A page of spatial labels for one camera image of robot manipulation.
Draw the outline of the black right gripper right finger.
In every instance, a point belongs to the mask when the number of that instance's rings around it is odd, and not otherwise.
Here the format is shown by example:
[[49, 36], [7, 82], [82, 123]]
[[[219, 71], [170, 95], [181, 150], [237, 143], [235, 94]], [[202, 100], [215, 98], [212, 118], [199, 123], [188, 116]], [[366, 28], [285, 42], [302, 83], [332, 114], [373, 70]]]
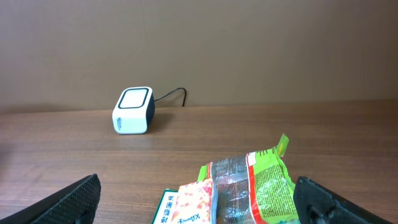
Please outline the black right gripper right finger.
[[304, 176], [297, 179], [294, 204], [301, 224], [392, 224]]

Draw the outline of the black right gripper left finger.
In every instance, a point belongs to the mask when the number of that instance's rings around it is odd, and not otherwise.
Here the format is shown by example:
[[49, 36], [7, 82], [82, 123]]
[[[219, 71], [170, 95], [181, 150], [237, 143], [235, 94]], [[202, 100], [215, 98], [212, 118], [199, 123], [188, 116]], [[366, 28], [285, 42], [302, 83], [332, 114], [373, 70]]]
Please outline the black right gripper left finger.
[[88, 175], [41, 201], [1, 220], [1, 224], [93, 224], [101, 183]]

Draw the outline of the green snack bag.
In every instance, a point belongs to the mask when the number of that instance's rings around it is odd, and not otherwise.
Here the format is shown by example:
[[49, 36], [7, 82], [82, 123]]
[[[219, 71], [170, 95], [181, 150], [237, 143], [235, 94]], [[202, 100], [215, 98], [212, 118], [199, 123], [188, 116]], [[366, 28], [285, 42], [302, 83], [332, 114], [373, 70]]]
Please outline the green snack bag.
[[210, 162], [198, 180], [213, 179], [218, 191], [217, 223], [299, 223], [283, 156], [289, 144]]

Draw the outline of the red tissue packet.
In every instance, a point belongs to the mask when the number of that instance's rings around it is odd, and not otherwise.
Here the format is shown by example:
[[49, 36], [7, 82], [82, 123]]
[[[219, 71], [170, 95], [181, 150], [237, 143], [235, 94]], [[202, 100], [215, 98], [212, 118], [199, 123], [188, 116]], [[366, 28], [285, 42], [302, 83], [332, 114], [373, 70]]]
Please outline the red tissue packet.
[[218, 190], [213, 179], [181, 185], [171, 223], [215, 224], [217, 204]]

